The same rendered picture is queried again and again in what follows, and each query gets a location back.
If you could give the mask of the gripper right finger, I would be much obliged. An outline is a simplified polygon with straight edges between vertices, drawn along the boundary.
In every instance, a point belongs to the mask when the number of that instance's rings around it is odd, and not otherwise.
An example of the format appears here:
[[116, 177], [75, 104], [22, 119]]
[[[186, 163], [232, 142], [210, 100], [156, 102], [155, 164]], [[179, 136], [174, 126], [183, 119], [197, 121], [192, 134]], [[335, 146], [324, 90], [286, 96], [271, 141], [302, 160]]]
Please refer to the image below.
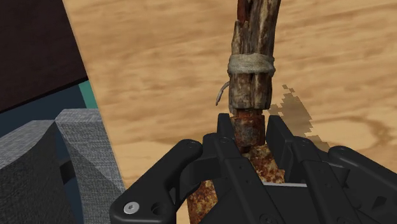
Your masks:
[[320, 150], [280, 116], [266, 142], [287, 183], [305, 183], [321, 224], [397, 224], [397, 173], [346, 146]]

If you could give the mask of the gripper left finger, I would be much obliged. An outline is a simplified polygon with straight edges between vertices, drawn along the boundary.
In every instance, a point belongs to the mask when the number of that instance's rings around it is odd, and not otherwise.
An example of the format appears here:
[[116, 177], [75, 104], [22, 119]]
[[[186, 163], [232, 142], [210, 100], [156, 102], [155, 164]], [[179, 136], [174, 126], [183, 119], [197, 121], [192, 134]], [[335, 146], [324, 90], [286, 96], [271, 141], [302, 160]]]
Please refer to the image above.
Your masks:
[[112, 203], [111, 224], [176, 224], [181, 204], [205, 180], [215, 182], [218, 202], [202, 224], [286, 223], [221, 113], [215, 133], [178, 142]]

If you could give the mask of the rusty tool with wooden handle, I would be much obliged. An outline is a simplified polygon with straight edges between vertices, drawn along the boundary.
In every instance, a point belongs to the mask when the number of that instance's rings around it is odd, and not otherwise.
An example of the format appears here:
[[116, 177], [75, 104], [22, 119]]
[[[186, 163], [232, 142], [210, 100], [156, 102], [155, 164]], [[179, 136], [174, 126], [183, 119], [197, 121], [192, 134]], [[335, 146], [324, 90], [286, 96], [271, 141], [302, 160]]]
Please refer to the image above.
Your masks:
[[228, 107], [240, 152], [264, 181], [282, 183], [265, 143], [265, 117], [272, 99], [275, 27], [281, 0], [238, 0], [228, 63]]

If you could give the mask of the dark brown cabinet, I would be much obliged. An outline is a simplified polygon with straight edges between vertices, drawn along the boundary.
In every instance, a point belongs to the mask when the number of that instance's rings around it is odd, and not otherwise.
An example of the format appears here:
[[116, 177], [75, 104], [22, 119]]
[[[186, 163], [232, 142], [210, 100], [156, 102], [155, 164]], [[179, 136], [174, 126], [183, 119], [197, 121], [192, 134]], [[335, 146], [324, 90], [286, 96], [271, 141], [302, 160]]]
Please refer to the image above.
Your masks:
[[0, 0], [0, 113], [87, 79], [62, 0]]

